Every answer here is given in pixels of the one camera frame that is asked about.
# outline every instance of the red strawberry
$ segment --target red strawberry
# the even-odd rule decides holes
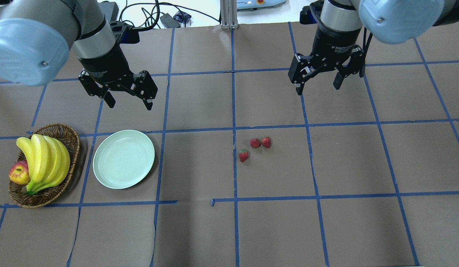
[[[239,160],[245,162],[249,158],[249,153],[246,150],[239,151]]]
[[[260,147],[260,142],[259,142],[259,139],[257,139],[257,138],[251,139],[249,144],[251,145],[252,148]]]
[[[266,148],[270,148],[272,146],[272,141],[267,136],[261,139],[260,143]]]

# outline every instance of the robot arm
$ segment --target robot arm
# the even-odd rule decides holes
[[[432,25],[458,21],[459,0],[318,0],[304,7],[300,16],[302,24],[318,24],[312,53],[295,54],[288,75],[301,95],[309,79],[338,70],[333,82],[338,90],[350,74],[364,76],[373,35],[381,42],[400,44],[418,37]],[[365,36],[360,47],[355,42],[363,25]],[[368,38],[366,28],[371,32]]]
[[[0,76],[28,86],[51,82],[71,47],[84,70],[79,81],[109,107],[125,91],[152,108],[157,87],[148,71],[133,74],[120,42],[129,29],[109,24],[96,0],[0,0]]]

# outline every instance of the light blue joint cover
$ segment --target light blue joint cover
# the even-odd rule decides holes
[[[401,44],[426,32],[439,18],[445,0],[361,0],[361,22],[379,41]]]
[[[0,76],[27,86],[51,82],[69,56],[52,27],[28,19],[0,20]]]

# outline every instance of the plate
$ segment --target plate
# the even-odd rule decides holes
[[[140,182],[155,160],[152,141],[135,130],[116,132],[97,148],[92,168],[97,180],[112,189],[124,189]]]

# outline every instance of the wicker basket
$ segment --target wicker basket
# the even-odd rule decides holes
[[[34,134],[46,135],[58,139],[68,149],[70,157],[69,172],[66,178],[58,186],[43,189],[33,196],[29,196],[22,192],[24,186],[9,182],[9,195],[12,200],[22,208],[39,208],[56,200],[68,187],[75,170],[76,162],[79,155],[79,136],[76,131],[68,125],[55,123],[44,126],[34,132]],[[20,151],[17,162],[25,159],[22,151]]]

